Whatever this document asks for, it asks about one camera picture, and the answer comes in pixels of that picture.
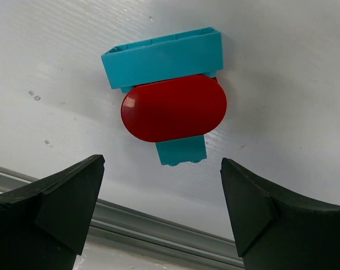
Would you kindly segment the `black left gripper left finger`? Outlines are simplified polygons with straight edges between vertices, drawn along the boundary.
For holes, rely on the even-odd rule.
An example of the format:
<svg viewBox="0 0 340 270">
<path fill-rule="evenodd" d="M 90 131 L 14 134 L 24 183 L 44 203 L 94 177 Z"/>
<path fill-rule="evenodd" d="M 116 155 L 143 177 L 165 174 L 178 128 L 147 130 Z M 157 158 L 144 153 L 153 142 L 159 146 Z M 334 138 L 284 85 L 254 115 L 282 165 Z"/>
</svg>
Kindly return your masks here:
<svg viewBox="0 0 340 270">
<path fill-rule="evenodd" d="M 105 159 L 0 194 L 0 269 L 72 269 L 82 254 Z"/>
</svg>

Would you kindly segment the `blue bottom lego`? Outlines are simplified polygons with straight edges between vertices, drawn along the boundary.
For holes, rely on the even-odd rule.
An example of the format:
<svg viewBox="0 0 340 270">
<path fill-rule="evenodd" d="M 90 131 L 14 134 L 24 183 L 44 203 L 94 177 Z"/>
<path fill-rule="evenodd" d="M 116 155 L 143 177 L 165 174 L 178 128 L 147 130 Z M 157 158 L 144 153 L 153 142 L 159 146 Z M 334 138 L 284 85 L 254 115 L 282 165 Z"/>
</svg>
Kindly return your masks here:
<svg viewBox="0 0 340 270">
<path fill-rule="evenodd" d="M 204 135 L 155 143 L 162 165 L 198 163 L 207 158 Z"/>
</svg>

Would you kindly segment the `blue lego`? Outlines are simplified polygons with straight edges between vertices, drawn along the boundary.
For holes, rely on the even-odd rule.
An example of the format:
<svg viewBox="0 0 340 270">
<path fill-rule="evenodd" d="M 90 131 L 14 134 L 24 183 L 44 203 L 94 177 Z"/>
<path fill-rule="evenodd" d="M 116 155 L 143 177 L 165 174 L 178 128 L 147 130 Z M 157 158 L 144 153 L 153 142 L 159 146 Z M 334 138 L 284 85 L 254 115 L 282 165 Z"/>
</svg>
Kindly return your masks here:
<svg viewBox="0 0 340 270">
<path fill-rule="evenodd" d="M 155 143 L 162 165 L 198 163 L 207 158 L 204 135 Z"/>
<path fill-rule="evenodd" d="M 115 46 L 101 56 L 112 89 L 134 87 L 223 69 L 221 33 L 211 27 Z"/>
</svg>

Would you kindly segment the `blue top lego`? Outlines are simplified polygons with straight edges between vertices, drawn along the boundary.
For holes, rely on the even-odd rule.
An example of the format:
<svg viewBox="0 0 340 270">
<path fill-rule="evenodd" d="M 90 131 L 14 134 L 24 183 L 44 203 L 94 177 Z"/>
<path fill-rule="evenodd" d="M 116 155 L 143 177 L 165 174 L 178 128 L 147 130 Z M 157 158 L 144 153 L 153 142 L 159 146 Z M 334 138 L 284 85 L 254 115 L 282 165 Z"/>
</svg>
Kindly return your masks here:
<svg viewBox="0 0 340 270">
<path fill-rule="evenodd" d="M 221 33 L 211 27 L 115 46 L 101 56 L 112 89 L 134 87 L 223 69 Z"/>
</svg>

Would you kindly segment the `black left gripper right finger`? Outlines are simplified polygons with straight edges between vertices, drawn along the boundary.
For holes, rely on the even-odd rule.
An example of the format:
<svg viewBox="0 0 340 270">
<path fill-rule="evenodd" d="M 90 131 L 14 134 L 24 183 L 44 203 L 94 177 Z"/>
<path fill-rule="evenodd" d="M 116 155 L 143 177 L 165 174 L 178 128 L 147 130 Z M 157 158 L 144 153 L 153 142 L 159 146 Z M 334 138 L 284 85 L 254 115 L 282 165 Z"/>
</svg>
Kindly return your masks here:
<svg viewBox="0 0 340 270">
<path fill-rule="evenodd" d="M 234 160 L 221 181 L 245 269 L 340 269 L 340 206 L 300 195 Z"/>
</svg>

